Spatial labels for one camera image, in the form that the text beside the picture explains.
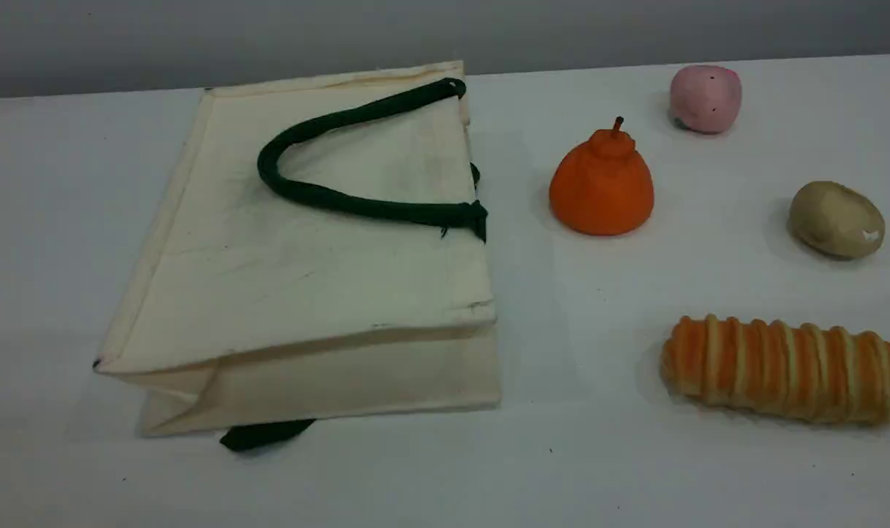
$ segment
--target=toy bread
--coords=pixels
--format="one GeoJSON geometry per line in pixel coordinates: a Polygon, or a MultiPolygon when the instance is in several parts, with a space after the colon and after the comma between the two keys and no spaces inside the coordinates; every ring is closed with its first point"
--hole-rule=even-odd
{"type": "Polygon", "coordinates": [[[873,331],[683,317],[660,369],[671,390],[710,406],[820,424],[890,422],[890,343],[873,331]]]}

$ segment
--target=toy fruit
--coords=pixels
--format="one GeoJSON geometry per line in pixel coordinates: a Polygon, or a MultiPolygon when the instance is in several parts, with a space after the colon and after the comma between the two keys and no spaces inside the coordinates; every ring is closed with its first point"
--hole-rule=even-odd
{"type": "Polygon", "coordinates": [[[817,424],[890,422],[890,343],[873,331],[682,318],[660,372],[671,390],[709,406],[817,424]]]}
{"type": "Polygon", "coordinates": [[[797,191],[787,227],[811,248],[839,258],[873,254],[885,240],[885,219],[878,208],[834,181],[813,181],[797,191]]]}
{"type": "Polygon", "coordinates": [[[687,66],[670,83],[670,111],[677,125],[723,133],[741,110],[741,80],[721,66],[687,66]]]}
{"type": "Polygon", "coordinates": [[[549,186],[549,204],[559,221],[589,235],[636,230],[653,211],[653,180],[635,141],[620,130],[595,131],[572,148],[549,186]]]}

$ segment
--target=pear stem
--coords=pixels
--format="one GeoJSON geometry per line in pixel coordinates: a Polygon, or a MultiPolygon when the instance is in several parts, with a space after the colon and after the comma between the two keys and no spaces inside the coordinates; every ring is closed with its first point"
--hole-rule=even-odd
{"type": "Polygon", "coordinates": [[[611,129],[611,137],[618,137],[618,131],[620,130],[621,124],[624,122],[624,118],[618,116],[615,120],[615,128],[611,129]]]}

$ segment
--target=potato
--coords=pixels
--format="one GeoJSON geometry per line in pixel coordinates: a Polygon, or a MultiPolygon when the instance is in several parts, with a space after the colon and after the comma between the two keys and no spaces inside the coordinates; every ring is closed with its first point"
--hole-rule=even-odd
{"type": "Polygon", "coordinates": [[[838,258],[873,254],[885,240],[885,219],[868,198],[834,181],[812,181],[790,202],[790,232],[838,258]]]}

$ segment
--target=green rope handle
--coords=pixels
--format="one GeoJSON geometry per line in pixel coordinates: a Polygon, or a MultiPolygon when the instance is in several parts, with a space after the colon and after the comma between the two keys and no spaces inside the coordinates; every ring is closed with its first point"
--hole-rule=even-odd
{"type": "MultiPolygon", "coordinates": [[[[372,200],[351,197],[350,194],[344,194],[314,183],[289,180],[278,173],[278,158],[293,144],[310,141],[321,134],[328,133],[328,131],[405,114],[438,100],[455,96],[464,97],[466,91],[467,88],[463,81],[445,78],[350,110],[335,111],[333,114],[314,117],[313,120],[298,123],[275,136],[259,152],[259,159],[256,163],[259,177],[280,197],[304,206],[378,220],[434,225],[441,227],[442,237],[451,227],[468,228],[486,243],[487,210],[479,200],[475,200],[473,204],[415,204],[372,200]]],[[[474,165],[471,165],[471,175],[474,177],[475,186],[477,186],[481,172],[474,165]]]]}

